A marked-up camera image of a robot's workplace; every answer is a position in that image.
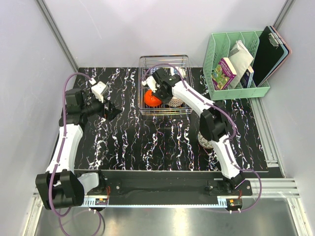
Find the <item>orange glossy bowl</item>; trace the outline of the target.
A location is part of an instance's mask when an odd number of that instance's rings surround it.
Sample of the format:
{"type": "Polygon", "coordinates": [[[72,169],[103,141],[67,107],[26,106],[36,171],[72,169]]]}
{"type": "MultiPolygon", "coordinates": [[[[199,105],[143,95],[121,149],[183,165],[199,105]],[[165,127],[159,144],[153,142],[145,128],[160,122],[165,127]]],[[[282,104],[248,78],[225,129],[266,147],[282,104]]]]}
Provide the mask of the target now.
{"type": "Polygon", "coordinates": [[[146,91],[144,95],[144,102],[149,107],[157,107],[162,104],[162,101],[153,95],[153,91],[151,89],[146,91]]]}

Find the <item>chrome wire dish rack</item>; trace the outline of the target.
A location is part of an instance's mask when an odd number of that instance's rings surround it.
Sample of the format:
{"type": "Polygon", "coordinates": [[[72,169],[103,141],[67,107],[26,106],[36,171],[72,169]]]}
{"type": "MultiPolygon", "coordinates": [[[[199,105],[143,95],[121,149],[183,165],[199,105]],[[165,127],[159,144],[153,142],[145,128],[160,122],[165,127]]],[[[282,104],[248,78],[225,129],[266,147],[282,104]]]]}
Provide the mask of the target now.
{"type": "Polygon", "coordinates": [[[164,56],[141,56],[139,59],[139,79],[138,79],[138,108],[144,116],[165,116],[165,115],[185,115],[192,112],[187,104],[180,107],[170,107],[162,103],[157,107],[149,107],[144,102],[144,95],[150,88],[142,86],[141,82],[149,77],[157,68],[163,68],[169,75],[171,65],[184,68],[186,77],[184,80],[194,87],[191,75],[189,57],[187,55],[164,55],[164,56]]]}

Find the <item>blue white patterned bowl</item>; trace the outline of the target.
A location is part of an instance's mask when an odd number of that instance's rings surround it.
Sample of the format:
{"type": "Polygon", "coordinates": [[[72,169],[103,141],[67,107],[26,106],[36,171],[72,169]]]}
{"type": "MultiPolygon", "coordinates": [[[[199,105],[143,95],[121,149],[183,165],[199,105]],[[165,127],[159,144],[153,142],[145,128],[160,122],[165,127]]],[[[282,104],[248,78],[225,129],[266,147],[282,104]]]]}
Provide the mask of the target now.
{"type": "Polygon", "coordinates": [[[186,77],[186,71],[184,68],[181,68],[181,67],[171,67],[170,68],[170,73],[172,76],[174,76],[175,74],[180,74],[182,76],[182,78],[184,79],[186,77]]]}

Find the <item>grey leaf patterned bowl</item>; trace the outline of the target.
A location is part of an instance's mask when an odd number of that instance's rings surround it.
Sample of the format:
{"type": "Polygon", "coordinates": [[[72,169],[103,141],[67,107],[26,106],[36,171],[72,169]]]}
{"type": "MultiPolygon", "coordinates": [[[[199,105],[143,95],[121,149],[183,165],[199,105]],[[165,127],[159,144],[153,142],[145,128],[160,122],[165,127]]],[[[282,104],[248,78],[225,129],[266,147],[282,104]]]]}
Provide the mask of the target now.
{"type": "Polygon", "coordinates": [[[197,140],[199,142],[199,144],[205,148],[205,149],[213,149],[213,145],[211,144],[210,141],[208,141],[207,139],[205,139],[201,132],[199,131],[198,134],[197,134],[197,140]]]}

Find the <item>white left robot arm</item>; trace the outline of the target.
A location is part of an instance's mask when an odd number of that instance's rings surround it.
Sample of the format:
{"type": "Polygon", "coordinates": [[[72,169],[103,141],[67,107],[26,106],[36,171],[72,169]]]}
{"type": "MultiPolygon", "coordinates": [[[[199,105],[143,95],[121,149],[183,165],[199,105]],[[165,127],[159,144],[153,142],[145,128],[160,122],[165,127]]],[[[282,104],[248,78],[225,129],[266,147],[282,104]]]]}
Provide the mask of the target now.
{"type": "Polygon", "coordinates": [[[79,207],[88,192],[100,195],[106,190],[106,182],[100,172],[78,177],[74,173],[74,164],[89,117],[98,115],[106,121],[112,121],[121,113],[106,98],[107,91],[107,85],[94,85],[89,94],[79,88],[64,93],[59,137],[53,158],[45,173],[38,174],[35,179],[46,209],[79,207]]]}

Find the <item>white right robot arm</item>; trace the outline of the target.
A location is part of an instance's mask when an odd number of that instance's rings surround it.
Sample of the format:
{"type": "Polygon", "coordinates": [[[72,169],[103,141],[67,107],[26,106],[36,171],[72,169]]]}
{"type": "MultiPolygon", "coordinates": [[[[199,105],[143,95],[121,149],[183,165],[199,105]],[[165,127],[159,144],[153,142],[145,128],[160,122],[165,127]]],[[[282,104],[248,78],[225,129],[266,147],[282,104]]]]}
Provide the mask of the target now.
{"type": "Polygon", "coordinates": [[[143,84],[147,84],[153,96],[162,103],[169,103],[176,97],[192,108],[199,117],[199,143],[205,148],[213,148],[219,160],[224,191],[229,195],[240,191],[245,177],[236,162],[229,142],[231,137],[228,135],[228,125],[232,125],[234,132],[236,127],[223,110],[223,105],[199,94],[183,79],[180,72],[171,75],[159,68],[143,84]]]}

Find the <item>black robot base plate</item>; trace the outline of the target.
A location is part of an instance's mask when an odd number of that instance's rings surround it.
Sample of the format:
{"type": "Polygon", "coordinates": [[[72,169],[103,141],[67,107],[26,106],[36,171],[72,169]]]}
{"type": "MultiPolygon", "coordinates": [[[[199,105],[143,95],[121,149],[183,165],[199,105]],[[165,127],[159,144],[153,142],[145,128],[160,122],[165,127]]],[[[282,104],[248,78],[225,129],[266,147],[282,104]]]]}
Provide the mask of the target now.
{"type": "Polygon", "coordinates": [[[249,180],[236,188],[220,172],[98,170],[110,187],[111,207],[217,205],[218,197],[252,196],[249,180]]]}

